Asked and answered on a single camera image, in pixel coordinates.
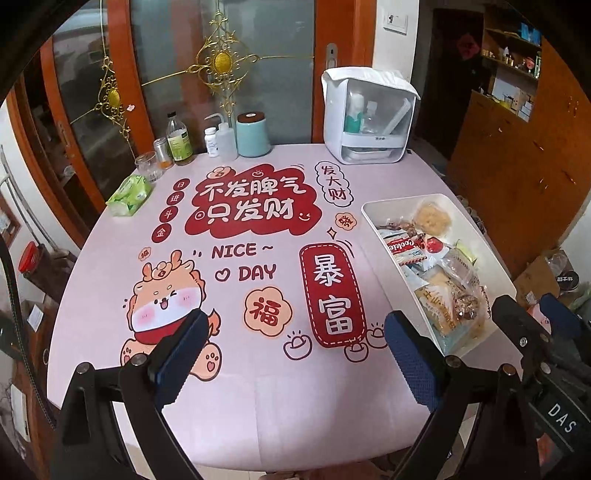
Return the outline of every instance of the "wooden frame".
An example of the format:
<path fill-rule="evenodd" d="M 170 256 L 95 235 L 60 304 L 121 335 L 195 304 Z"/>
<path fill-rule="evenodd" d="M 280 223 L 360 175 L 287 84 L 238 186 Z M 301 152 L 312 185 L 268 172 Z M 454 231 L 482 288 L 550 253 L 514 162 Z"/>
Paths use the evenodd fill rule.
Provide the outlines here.
<path fill-rule="evenodd" d="M 47 206 L 74 243 L 82 248 L 89 229 L 60 185 L 39 139 L 25 89 L 20 78 L 7 96 L 8 116 L 18 148 Z"/>
<path fill-rule="evenodd" d="M 117 85 L 123 105 L 133 105 L 125 112 L 138 154 L 154 149 L 154 132 L 150 125 L 135 62 L 134 41 L 131 30 L 129 0 L 107 1 L 107 25 L 109 28 L 109 55 L 117 76 Z"/>
<path fill-rule="evenodd" d="M 57 81 L 56 63 L 53 56 L 53 37 L 43 44 L 39 53 L 41 54 L 41 69 L 43 71 L 43 81 L 47 92 L 47 100 L 49 102 L 51 114 L 53 115 L 53 120 L 56 123 L 57 131 L 82 187 L 86 190 L 96 211 L 100 213 L 105 209 L 105 199 L 99 188 L 96 186 L 96 182 L 86 166 L 84 157 L 82 156 L 82 152 L 80 151 L 80 147 L 76 141 L 74 132 L 72 131 L 70 120 L 66 114 L 66 109 L 61 101 L 60 86 Z"/>
<path fill-rule="evenodd" d="M 312 142 L 324 138 L 324 97 L 320 77 L 326 70 L 326 46 L 337 45 L 337 65 L 371 67 L 377 0 L 316 0 L 314 75 L 312 85 Z M 353 36 L 348 25 L 352 25 Z"/>

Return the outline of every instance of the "white dispenser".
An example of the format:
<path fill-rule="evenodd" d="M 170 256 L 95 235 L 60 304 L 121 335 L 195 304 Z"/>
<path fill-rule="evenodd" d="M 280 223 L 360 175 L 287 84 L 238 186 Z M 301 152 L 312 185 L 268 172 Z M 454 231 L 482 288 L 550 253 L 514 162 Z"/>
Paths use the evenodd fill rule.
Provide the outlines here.
<path fill-rule="evenodd" d="M 236 137 L 234 129 L 230 128 L 228 122 L 219 113 L 214 113 L 205 117 L 205 120 L 218 116 L 220 119 L 219 129 L 216 133 L 217 153 L 222 161 L 232 161 L 238 158 L 238 149 L 236 148 Z"/>
<path fill-rule="evenodd" d="M 324 143 L 337 160 L 346 164 L 393 163 L 402 158 L 420 97 L 399 72 L 338 67 L 323 73 L 322 88 Z M 348 104 L 358 95 L 364 98 L 367 120 L 362 120 L 360 133 L 346 132 Z"/>

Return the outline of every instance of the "shelf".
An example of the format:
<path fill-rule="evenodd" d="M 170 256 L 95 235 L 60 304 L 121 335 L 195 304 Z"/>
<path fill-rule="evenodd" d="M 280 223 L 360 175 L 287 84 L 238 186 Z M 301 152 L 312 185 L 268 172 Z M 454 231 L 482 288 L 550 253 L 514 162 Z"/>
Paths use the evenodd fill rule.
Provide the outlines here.
<path fill-rule="evenodd" d="M 529 50 L 536 50 L 536 51 L 541 51 L 542 47 L 540 45 L 536 45 L 535 43 L 532 43 L 528 40 L 524 40 L 523 38 L 521 38 L 517 33 L 512 33 L 512 32 L 506 32 L 503 30 L 499 30 L 497 28 L 485 28 L 485 30 L 487 32 L 490 32 L 493 35 L 500 35 L 502 37 L 505 37 L 507 40 L 509 40 L 510 42 L 513 42 L 513 46 L 523 46 Z"/>
<path fill-rule="evenodd" d="M 510 70 L 512 72 L 515 72 L 518 75 L 521 75 L 525 78 L 528 78 L 534 82 L 537 82 L 538 79 L 536 77 L 534 77 L 531 73 L 529 72 L 524 72 L 523 70 L 520 70 L 518 68 L 512 67 L 510 65 L 507 65 L 504 61 L 500 61 L 499 59 L 495 59 L 493 57 L 485 57 L 484 55 L 481 55 L 483 59 L 487 59 L 489 61 L 492 61 L 498 65 L 501 65 L 502 67 L 506 68 L 507 70 Z"/>

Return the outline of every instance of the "light switch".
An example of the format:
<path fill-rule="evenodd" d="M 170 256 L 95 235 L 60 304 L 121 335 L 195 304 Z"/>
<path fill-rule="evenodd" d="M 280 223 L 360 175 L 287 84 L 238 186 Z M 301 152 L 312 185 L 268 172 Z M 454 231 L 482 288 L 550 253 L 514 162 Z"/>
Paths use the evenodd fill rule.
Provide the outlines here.
<path fill-rule="evenodd" d="M 408 15 L 397 15 L 392 11 L 385 11 L 383 25 L 387 30 L 406 35 L 408 31 Z"/>

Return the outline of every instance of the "doorway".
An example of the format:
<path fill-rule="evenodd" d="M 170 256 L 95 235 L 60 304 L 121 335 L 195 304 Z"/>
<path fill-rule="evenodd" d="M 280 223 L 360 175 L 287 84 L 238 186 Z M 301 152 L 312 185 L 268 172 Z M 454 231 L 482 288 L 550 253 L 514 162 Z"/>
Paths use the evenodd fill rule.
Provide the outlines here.
<path fill-rule="evenodd" d="M 90 0 L 25 75 L 35 181 L 85 238 L 169 112 L 195 154 L 214 112 L 265 112 L 274 144 L 322 141 L 327 46 L 338 66 L 371 65 L 375 18 L 375 0 Z"/>

